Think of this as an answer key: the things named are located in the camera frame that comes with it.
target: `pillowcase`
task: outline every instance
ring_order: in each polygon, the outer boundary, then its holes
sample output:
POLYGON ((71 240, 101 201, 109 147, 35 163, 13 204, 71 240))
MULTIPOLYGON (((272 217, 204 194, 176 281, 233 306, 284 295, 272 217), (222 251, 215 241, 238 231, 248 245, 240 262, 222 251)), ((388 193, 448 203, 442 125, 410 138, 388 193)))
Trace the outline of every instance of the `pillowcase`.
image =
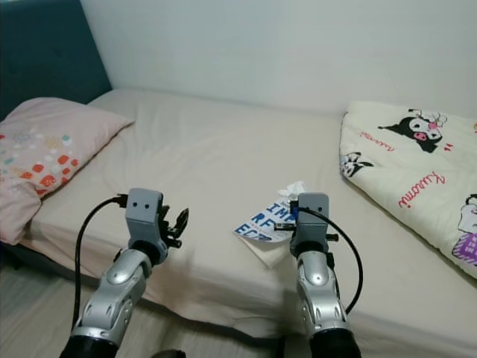
POLYGON ((134 121, 58 98, 20 104, 0 123, 0 241, 15 245, 54 192, 134 121))

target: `wooden floor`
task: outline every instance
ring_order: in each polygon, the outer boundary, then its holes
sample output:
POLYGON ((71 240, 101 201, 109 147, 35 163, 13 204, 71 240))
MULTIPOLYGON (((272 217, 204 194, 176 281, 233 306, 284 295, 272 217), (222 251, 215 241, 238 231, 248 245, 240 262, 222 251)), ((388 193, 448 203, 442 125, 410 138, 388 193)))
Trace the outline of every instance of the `wooden floor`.
MULTIPOLYGON (((84 288, 82 307, 91 289, 84 288)), ((27 266, 0 268, 0 357, 59 357, 69 336, 73 282, 27 266)), ((202 324, 139 306, 117 357, 146 358, 181 349, 188 358, 274 357, 273 348, 253 347, 209 332, 202 324)))

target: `blanket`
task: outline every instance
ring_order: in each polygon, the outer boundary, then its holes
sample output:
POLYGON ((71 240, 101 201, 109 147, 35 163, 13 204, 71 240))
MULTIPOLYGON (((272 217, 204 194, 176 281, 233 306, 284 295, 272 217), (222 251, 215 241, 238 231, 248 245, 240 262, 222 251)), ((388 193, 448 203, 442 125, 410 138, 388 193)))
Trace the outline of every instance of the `blanket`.
POLYGON ((340 155, 345 178, 477 278, 477 120, 352 102, 340 155))

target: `teal headboard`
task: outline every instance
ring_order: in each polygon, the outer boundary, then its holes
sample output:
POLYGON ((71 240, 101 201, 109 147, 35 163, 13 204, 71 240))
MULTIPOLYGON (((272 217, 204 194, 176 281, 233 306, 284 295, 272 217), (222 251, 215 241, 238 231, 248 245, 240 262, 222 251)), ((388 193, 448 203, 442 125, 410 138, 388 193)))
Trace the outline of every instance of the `teal headboard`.
POLYGON ((79 0, 0 0, 0 29, 0 120, 31 98, 111 90, 79 0))

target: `white bed sheet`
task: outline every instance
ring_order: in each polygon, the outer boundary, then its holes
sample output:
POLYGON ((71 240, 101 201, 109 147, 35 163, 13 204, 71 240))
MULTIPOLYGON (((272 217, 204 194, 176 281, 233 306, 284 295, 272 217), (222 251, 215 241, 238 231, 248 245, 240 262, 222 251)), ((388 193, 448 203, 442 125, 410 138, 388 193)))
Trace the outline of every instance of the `white bed sheet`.
MULTIPOLYGON (((267 269, 232 229, 277 189, 304 180, 328 194, 331 217, 364 261, 364 290, 351 315, 363 351, 477 357, 476 282, 341 178, 340 119, 125 89, 91 105, 136 124, 45 200, 23 245, 73 269, 76 235, 96 204, 131 187, 156 189, 171 205, 170 219, 189 207, 190 221, 183 247, 148 281, 148 300, 255 337, 300 332, 294 261, 267 269)), ((127 240, 124 211, 103 209, 83 240, 83 272, 98 277, 127 240)), ((347 303, 356 264, 343 242, 332 250, 347 303)))

